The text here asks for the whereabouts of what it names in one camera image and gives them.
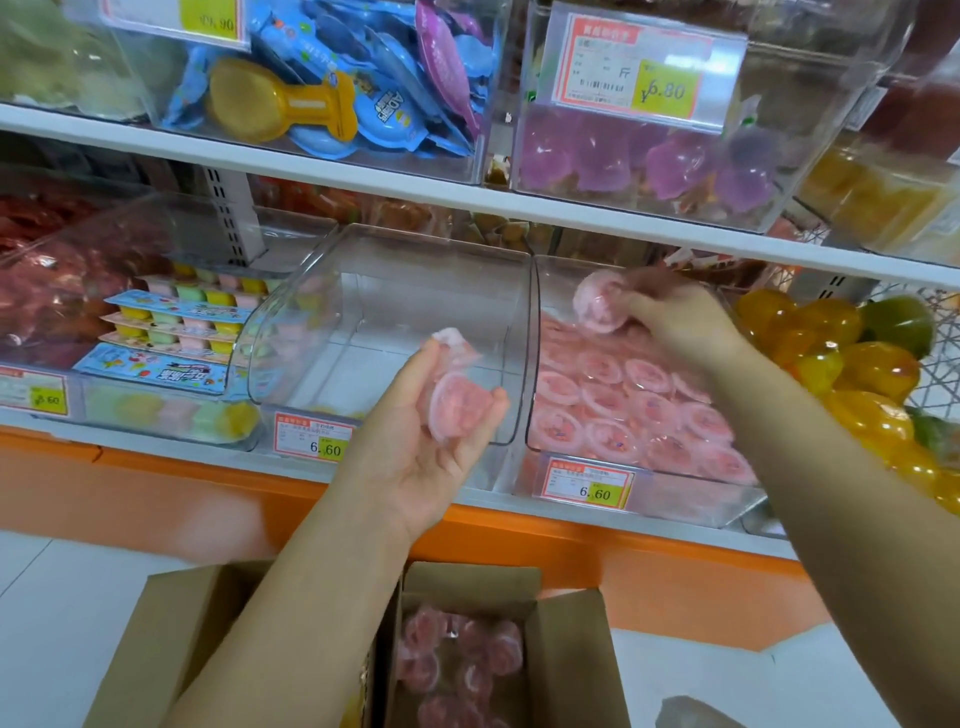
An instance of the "store shelf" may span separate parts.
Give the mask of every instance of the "store shelf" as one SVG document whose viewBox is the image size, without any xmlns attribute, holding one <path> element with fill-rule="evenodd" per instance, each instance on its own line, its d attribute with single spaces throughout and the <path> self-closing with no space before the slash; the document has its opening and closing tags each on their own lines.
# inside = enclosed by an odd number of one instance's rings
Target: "store shelf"
<svg viewBox="0 0 960 728">
<path fill-rule="evenodd" d="M 960 289 L 960 269 L 860 251 L 802 245 L 748 232 L 711 228 L 632 212 L 547 200 L 167 133 L 55 111 L 0 104 L 0 129 L 90 144 L 122 152 L 177 159 L 211 167 L 329 184 L 420 203 L 470 209 L 577 230 L 762 258 L 848 276 Z"/>
<path fill-rule="evenodd" d="M 243 473 L 262 473 L 318 483 L 327 482 L 332 474 L 331 469 L 309 460 L 280 458 L 264 452 L 240 452 L 99 427 L 41 420 L 4 408 L 0 408 L 0 426 L 41 432 L 74 443 L 175 458 L 198 466 L 230 468 Z M 476 488 L 465 488 L 455 502 L 494 511 L 602 526 L 627 533 L 657 536 L 762 556 L 790 560 L 797 558 L 793 548 L 787 542 L 751 536 L 740 529 L 704 528 L 687 523 L 643 518 L 636 514 L 565 505 L 539 498 L 515 497 Z"/>
</svg>

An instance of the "cardboard box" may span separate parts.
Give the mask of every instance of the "cardboard box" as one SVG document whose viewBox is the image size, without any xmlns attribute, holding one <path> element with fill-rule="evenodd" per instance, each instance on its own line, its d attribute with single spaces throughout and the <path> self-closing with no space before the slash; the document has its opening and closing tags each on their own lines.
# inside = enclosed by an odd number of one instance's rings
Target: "cardboard box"
<svg viewBox="0 0 960 728">
<path fill-rule="evenodd" d="M 151 576 L 113 653 L 84 728 L 158 728 L 240 616 L 271 562 Z M 369 728 L 367 675 L 341 723 Z"/>
<path fill-rule="evenodd" d="M 630 728 L 603 596 L 595 589 L 543 599 L 539 594 L 539 569 L 417 562 L 403 577 L 392 626 L 382 637 L 393 645 L 403 621 L 421 604 L 513 619 L 523 632 L 524 669 L 496 678 L 492 715 L 511 728 Z M 411 728 L 421 696 L 398 683 L 394 669 L 386 728 Z"/>
</svg>

